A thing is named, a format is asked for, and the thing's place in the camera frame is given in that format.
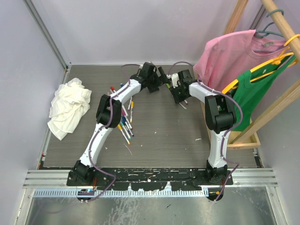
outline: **towel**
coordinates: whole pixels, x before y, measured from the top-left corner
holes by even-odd
[[[59,140],[73,133],[81,117],[90,109],[91,93],[78,78],[59,86],[51,102],[48,122],[49,129]]]

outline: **cable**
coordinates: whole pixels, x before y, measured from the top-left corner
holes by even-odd
[[[91,153],[91,147],[92,147],[92,145],[93,145],[93,143],[94,143],[94,141],[95,141],[97,135],[100,133],[100,131],[101,131],[103,128],[109,127],[109,125],[111,124],[111,122],[112,122],[112,120],[113,120],[113,98],[115,98],[115,97],[118,96],[119,94],[123,93],[123,92],[130,86],[130,77],[129,77],[129,76],[125,73],[125,71],[123,70],[123,67],[127,67],[127,66],[138,66],[138,67],[139,67],[140,65],[138,65],[138,64],[125,64],[125,65],[121,66],[121,72],[123,73],[123,75],[124,75],[125,77],[128,78],[128,85],[127,85],[123,90],[121,90],[119,93],[116,93],[115,95],[111,96],[111,98],[110,98],[110,100],[109,100],[109,106],[110,106],[110,108],[111,108],[111,116],[110,116],[110,118],[109,118],[109,121],[108,121],[108,123],[107,123],[106,125],[102,125],[102,126],[99,128],[99,130],[98,130],[98,131],[95,133],[95,135],[93,136],[93,138],[92,138],[92,140],[91,140],[91,142],[90,142],[90,146],[89,146],[89,160],[90,160],[90,163],[91,163],[91,164],[93,165],[93,167],[94,167],[96,170],[98,170],[99,172],[104,173],[104,174],[107,175],[107,176],[113,177],[113,180],[112,180],[112,182],[111,182],[111,183],[110,183],[103,191],[101,191],[100,194],[98,194],[97,196],[95,196],[95,197],[89,199],[88,202],[92,202],[92,201],[96,200],[96,199],[97,199],[99,196],[101,196],[105,191],[107,191],[107,190],[111,187],[111,185],[113,185],[113,183],[114,183],[114,182],[116,181],[116,179],[117,179],[115,175],[113,175],[113,174],[111,174],[111,173],[108,173],[108,172],[105,172],[105,171],[101,170],[99,167],[97,167],[97,166],[94,164],[94,162],[93,162],[93,160],[92,160],[92,158],[91,158],[90,153]]]
[[[169,69],[168,75],[170,75],[171,69],[172,69],[176,64],[179,64],[179,63],[185,63],[185,64],[188,64],[188,65],[190,65],[191,67],[193,67],[193,65],[192,65],[191,63],[189,63],[189,62],[185,62],[185,61],[175,62],[175,63],[171,66],[171,68]],[[239,112],[240,112],[240,121],[239,121],[238,123],[236,123],[232,128],[228,129],[228,130],[224,133],[224,135],[223,135],[223,137],[222,137],[222,141],[221,141],[221,157],[223,158],[223,160],[224,160],[225,162],[231,163],[231,164],[236,164],[236,166],[235,166],[235,167],[231,170],[231,172],[228,174],[228,176],[227,176],[227,178],[226,178],[226,180],[225,180],[225,182],[224,182],[224,185],[222,186],[222,189],[221,189],[220,193],[218,194],[218,196],[217,196],[216,199],[215,199],[215,202],[217,202],[217,200],[219,199],[219,197],[221,196],[221,194],[224,192],[225,185],[226,185],[226,183],[228,182],[230,176],[232,175],[232,173],[233,173],[233,172],[239,167],[239,165],[240,165],[239,163],[233,162],[233,161],[228,160],[228,159],[226,159],[226,158],[224,157],[224,155],[223,155],[223,147],[224,147],[224,142],[225,142],[226,135],[227,135],[231,130],[235,129],[235,128],[242,122],[242,120],[243,120],[243,111],[242,111],[241,107],[239,106],[239,104],[238,104],[232,97],[230,97],[230,96],[228,96],[228,95],[225,95],[225,94],[223,94],[223,93],[220,92],[220,91],[211,89],[210,87],[206,86],[206,85],[203,84],[203,83],[201,84],[201,81],[200,81],[199,79],[197,79],[197,82],[198,82],[198,84],[199,84],[201,87],[205,88],[206,90],[208,90],[208,91],[210,91],[210,92],[212,92],[212,93],[221,95],[221,96],[223,96],[223,97],[225,97],[225,98],[228,98],[230,101],[232,101],[232,102],[237,106],[237,108],[238,108],[238,110],[239,110]]]

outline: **wooden frame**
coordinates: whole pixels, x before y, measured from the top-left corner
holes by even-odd
[[[262,4],[268,12],[272,12],[278,7],[273,0],[261,0]],[[248,3],[248,0],[237,0],[232,15],[224,30],[224,34],[232,33],[235,31],[236,26],[244,12],[244,9]],[[282,16],[281,12],[275,12],[271,15],[274,23],[278,27],[279,31],[286,40],[289,40],[295,35],[289,23]],[[300,40],[295,38],[289,44],[289,47],[294,52],[297,59],[300,60]],[[228,149],[249,149],[260,146],[256,131],[264,126],[267,122],[278,115],[289,104],[295,101],[300,96],[300,79],[294,83],[282,96],[280,96],[271,106],[269,106],[255,121],[242,132],[231,132],[229,136]],[[202,106],[203,114],[205,115],[204,104]]]

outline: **wooden base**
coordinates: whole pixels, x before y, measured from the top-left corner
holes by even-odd
[[[201,102],[202,112],[205,118],[205,105]],[[208,136],[211,141],[210,130],[207,128]],[[240,131],[232,131],[229,135],[227,149],[254,149],[261,145],[257,133],[255,132],[249,138],[245,139],[242,143],[232,143],[232,141],[240,134]]]

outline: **wooden beam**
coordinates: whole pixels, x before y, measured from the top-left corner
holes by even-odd
[[[226,28],[223,34],[229,34],[235,31],[236,26],[238,25],[240,18],[244,12],[244,9],[248,3],[248,0],[237,0],[234,10],[228,20]]]
[[[261,0],[268,12],[278,9],[273,0]],[[275,12],[271,15],[274,23],[280,30],[286,40],[289,40],[295,35],[289,23],[282,16],[281,12]],[[289,43],[289,47],[294,52],[295,56],[300,59],[300,40],[295,38]],[[254,122],[252,122],[243,132],[240,133],[232,143],[241,143],[243,140],[250,137],[254,132],[259,130],[267,122],[278,115],[289,104],[295,101],[300,96],[300,79],[294,83],[282,96],[280,96],[269,108],[266,109]]]

